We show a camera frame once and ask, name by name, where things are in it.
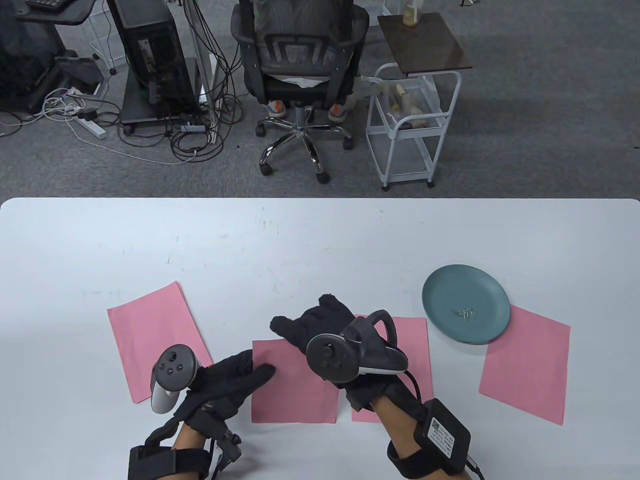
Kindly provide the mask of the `person's left hand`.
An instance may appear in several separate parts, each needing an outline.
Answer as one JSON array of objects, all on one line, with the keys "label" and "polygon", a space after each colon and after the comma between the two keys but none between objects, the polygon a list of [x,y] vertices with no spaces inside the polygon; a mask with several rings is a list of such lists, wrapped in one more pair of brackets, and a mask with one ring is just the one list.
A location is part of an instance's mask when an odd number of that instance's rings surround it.
[{"label": "person's left hand", "polygon": [[154,430],[145,445],[159,445],[172,437],[179,423],[204,439],[219,439],[245,400],[276,373],[268,363],[254,366],[252,350],[244,350],[208,367],[201,367],[173,418]]}]

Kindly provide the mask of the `person's right hand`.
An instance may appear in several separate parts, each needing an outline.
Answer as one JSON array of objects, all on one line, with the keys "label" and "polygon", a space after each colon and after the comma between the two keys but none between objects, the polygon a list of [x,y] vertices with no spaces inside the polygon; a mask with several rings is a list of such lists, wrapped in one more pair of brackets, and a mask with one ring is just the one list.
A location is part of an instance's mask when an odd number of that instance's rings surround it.
[{"label": "person's right hand", "polygon": [[[272,318],[270,330],[304,354],[312,338],[319,334],[340,334],[354,318],[334,295],[323,294],[318,298],[318,306],[304,311],[299,318]],[[356,412],[373,411],[374,401],[384,396],[410,417],[423,418],[423,405],[397,375],[364,374],[351,382],[336,382],[334,386],[346,391],[346,398]]]}]

